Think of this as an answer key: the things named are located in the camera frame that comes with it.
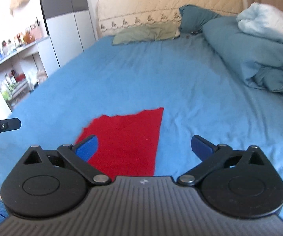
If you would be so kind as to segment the white shelf desk unit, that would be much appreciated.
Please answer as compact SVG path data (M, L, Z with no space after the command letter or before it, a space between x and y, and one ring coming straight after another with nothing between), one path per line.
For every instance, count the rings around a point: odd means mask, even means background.
M38 85L38 70L44 70L49 78L59 68L49 36L19 47L2 59L0 61L0 119L7 117L15 106ZM25 74L26 79L16 82L15 77L20 74Z

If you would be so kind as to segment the red knit sweater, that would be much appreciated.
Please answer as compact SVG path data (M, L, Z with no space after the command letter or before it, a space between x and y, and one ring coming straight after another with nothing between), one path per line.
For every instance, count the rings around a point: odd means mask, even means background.
M98 137L98 150L88 163L115 180L117 176L154 175L163 108L94 119L76 140Z

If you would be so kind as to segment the pink storage basket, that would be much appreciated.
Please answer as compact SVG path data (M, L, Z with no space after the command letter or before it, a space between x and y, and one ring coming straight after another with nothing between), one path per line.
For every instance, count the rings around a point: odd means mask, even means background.
M39 26L31 28L30 34L34 37L35 40L40 40L43 38L43 32L41 27Z

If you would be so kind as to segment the cream quilted headboard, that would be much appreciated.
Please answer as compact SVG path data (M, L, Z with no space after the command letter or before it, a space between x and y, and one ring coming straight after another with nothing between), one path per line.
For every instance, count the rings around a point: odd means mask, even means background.
M112 36L124 28L158 22L180 24L179 8L196 5L223 16L236 16L243 10L243 0L99 0L98 36Z

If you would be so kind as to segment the red box on shelf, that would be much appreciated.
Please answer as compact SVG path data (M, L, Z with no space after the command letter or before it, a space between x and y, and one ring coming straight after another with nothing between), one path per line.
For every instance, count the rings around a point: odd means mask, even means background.
M15 80L16 82L21 82L26 79L25 74L16 75Z

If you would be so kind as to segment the paper bag under shelf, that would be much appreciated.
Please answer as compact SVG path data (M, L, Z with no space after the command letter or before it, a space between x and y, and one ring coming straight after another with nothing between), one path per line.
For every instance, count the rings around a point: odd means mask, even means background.
M41 85L47 79L48 79L48 76L47 76L47 74L44 70L38 70L37 71L37 81L38 81L39 85Z

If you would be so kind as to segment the sage green pillow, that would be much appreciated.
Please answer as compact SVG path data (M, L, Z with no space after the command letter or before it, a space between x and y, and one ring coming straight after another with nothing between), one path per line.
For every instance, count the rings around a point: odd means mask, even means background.
M172 22L154 23L130 27L117 33L113 45L129 44L142 41L173 40L180 36L178 25Z

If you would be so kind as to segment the blue bed sheet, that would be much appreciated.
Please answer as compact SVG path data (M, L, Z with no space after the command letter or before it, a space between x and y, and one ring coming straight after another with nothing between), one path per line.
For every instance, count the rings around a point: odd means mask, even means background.
M52 74L13 111L0 134L0 187L29 146L73 143L93 119L163 108L155 174L197 165L198 134L237 150L259 146L283 179L283 95L247 87L203 35L114 46L102 38ZM283 208L280 213L283 219Z

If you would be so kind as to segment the teal folded duvet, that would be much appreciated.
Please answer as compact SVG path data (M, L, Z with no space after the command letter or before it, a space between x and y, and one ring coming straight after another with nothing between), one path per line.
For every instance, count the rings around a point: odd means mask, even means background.
M234 17L212 19L202 32L246 86L283 94L283 43L243 33Z

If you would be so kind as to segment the teal pillow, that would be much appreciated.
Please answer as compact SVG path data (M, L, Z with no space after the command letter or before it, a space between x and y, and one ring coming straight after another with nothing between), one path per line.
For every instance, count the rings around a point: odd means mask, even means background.
M181 24L179 31L184 34L198 34L208 21L220 18L221 15L195 5L184 5L179 8Z

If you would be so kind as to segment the light blue folded blanket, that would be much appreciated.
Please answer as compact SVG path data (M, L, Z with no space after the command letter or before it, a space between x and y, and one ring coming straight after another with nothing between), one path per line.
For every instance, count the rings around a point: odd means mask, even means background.
M272 5L254 2L236 21L246 34L283 43L283 12Z

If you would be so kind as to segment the orange teddy on shelf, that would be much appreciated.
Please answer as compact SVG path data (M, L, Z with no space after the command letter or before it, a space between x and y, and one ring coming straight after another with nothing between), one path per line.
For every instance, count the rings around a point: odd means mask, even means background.
M26 31L23 36L24 44L31 44L35 41L35 37L30 33L30 31Z

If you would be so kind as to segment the white grey wardrobe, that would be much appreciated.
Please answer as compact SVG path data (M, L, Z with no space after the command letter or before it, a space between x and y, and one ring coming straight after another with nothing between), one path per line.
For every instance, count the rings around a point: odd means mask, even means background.
M95 42L87 0L40 0L46 29L60 67Z

